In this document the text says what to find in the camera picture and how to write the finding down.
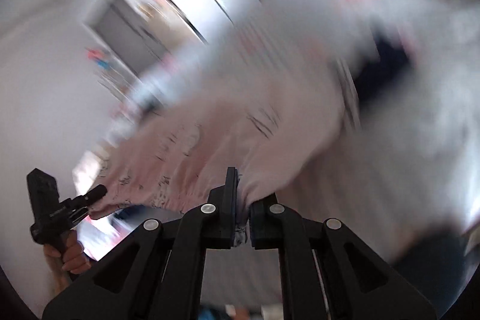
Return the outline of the person's left hand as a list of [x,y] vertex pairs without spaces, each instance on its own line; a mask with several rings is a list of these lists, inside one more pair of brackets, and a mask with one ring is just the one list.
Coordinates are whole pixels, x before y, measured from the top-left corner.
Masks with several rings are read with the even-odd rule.
[[77,232],[70,231],[64,242],[63,253],[49,244],[43,246],[43,252],[47,260],[61,260],[63,271],[78,275],[90,269],[90,260],[84,253],[82,243],[78,241]]

